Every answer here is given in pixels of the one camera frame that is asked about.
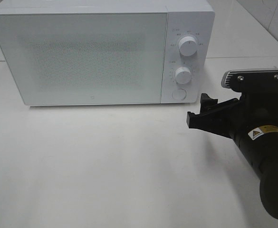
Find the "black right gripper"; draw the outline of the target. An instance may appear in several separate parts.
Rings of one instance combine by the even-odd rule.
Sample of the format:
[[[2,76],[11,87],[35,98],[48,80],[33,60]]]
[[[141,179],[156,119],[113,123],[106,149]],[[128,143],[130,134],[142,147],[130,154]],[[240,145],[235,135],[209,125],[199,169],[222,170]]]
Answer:
[[[238,147],[278,147],[278,95],[247,94],[219,103],[202,93],[200,113],[187,113],[189,128],[212,130]]]

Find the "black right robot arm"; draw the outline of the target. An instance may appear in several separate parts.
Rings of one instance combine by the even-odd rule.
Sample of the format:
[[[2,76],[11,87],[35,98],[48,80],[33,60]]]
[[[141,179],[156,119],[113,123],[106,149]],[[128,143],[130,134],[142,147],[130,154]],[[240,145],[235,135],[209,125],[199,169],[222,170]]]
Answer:
[[[219,103],[201,95],[200,113],[188,115],[189,128],[232,139],[260,179],[266,212],[278,219],[278,93],[242,93]]]

